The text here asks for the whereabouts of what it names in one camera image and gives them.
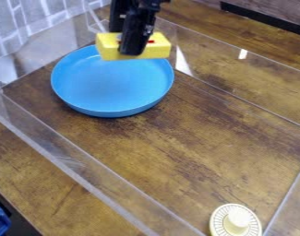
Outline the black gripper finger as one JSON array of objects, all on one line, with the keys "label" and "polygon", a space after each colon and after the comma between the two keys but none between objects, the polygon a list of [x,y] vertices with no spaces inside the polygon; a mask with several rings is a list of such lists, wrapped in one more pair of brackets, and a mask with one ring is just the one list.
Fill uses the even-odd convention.
[{"label": "black gripper finger", "polygon": [[118,51],[123,55],[138,56],[143,53],[153,33],[158,9],[127,7],[118,12],[122,20],[121,43]]},{"label": "black gripper finger", "polygon": [[111,0],[109,18],[110,32],[122,32],[127,13],[133,9],[133,1],[134,0]]}]

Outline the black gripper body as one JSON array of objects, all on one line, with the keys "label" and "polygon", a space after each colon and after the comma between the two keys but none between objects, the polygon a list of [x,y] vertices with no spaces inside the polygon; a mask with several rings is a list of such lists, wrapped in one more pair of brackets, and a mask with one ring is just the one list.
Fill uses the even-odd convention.
[{"label": "black gripper body", "polygon": [[131,0],[133,6],[147,9],[153,12],[161,11],[161,4],[170,3],[171,0]]}]

